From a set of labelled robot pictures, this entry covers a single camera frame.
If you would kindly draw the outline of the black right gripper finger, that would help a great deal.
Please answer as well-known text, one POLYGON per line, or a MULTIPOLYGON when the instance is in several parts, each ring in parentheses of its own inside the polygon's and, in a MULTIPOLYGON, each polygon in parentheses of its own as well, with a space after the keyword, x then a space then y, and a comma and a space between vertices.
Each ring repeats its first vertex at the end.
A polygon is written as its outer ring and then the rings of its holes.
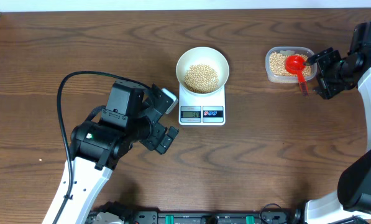
POLYGON ((317 78, 318 86, 314 91, 323 99, 327 99, 327 87, 323 78, 317 78))
POLYGON ((325 56, 328 56, 331 52, 333 52, 334 49, 332 47, 326 49, 326 50, 323 50, 322 52, 318 53, 318 54, 314 54, 313 56, 311 57, 308 57, 306 59, 306 61, 303 63, 303 65, 313 65, 315 64, 320 58, 322 57, 325 57, 325 56))

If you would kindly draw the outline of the red plastic measuring scoop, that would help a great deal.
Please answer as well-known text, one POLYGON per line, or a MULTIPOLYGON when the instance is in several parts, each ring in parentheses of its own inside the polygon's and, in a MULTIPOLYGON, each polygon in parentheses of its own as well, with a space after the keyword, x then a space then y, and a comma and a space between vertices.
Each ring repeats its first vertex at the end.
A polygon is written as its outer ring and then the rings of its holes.
POLYGON ((303 96, 308 96, 308 86, 303 76, 303 70, 305 69, 305 60, 297 55, 291 55, 285 60, 285 69, 288 73, 297 76, 300 90, 303 96))

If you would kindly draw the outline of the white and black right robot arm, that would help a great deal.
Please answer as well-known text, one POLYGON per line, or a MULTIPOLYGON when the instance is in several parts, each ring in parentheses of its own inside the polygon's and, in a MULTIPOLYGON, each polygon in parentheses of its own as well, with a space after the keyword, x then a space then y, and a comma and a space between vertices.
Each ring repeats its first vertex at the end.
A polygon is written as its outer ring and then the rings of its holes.
POLYGON ((306 202, 304 223, 366 222, 371 219, 371 22, 358 24, 346 57, 328 48, 309 57, 316 64, 319 95, 331 99, 357 88, 364 104, 367 150, 340 176, 336 191, 306 202))

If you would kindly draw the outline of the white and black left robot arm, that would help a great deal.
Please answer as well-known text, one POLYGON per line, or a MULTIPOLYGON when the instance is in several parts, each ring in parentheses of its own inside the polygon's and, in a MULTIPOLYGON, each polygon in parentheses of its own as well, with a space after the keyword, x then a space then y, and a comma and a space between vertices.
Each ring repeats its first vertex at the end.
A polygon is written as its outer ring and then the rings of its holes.
POLYGON ((84 223, 121 157, 134 143, 164 154, 178 134, 158 121, 178 103, 156 85, 116 80, 106 105, 95 108, 71 134, 70 160, 44 223, 84 223))

